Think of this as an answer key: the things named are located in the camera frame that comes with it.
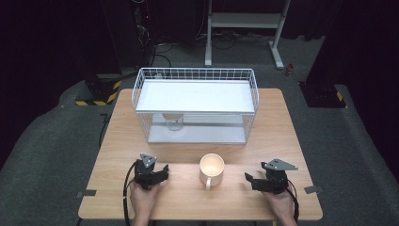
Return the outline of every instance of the wrist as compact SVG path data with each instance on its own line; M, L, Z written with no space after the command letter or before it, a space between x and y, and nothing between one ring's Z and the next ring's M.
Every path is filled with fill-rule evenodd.
M293 217L279 218L279 222L282 226L297 226Z
M135 219L133 220L134 226L148 226L150 221L150 215L141 214L136 215Z

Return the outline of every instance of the shelf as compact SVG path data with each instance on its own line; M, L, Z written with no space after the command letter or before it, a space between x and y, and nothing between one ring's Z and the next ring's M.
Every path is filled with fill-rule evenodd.
M212 27L278 28L281 14L217 13L212 14Z
M255 113L251 88L241 80L147 80L137 113Z

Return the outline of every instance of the hazard stripe tape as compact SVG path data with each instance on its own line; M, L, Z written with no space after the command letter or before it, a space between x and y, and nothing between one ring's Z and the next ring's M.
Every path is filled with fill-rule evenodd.
M99 101L99 100L76 100L77 105L111 105L112 102L115 100L117 97L118 93L118 88L120 87L121 81L118 81L117 83L114 84L113 87L113 93L108 97L108 99L105 101Z
M337 97L338 97L338 100L340 100L340 102L343 101L343 96L341 95L341 93L339 91L337 91Z

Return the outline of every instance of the yellow and black tape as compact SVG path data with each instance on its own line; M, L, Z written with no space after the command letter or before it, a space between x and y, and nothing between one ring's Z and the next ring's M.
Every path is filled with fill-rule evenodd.
M118 89L120 87L121 81L114 84L108 98L106 100L76 100L77 105L111 105L112 102L117 97Z

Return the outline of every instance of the human hand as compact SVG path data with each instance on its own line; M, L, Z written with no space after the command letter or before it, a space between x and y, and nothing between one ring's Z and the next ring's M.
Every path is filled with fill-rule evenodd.
M155 205L156 196L160 185L157 184L151 190L144 190L136 182L130 184L130 201L135 209L136 217L133 225L147 226L150 220L150 214Z
M270 192L262 192L262 194L267 198L270 208L283 226L296 226L294 201L288 191L284 190L277 195Z

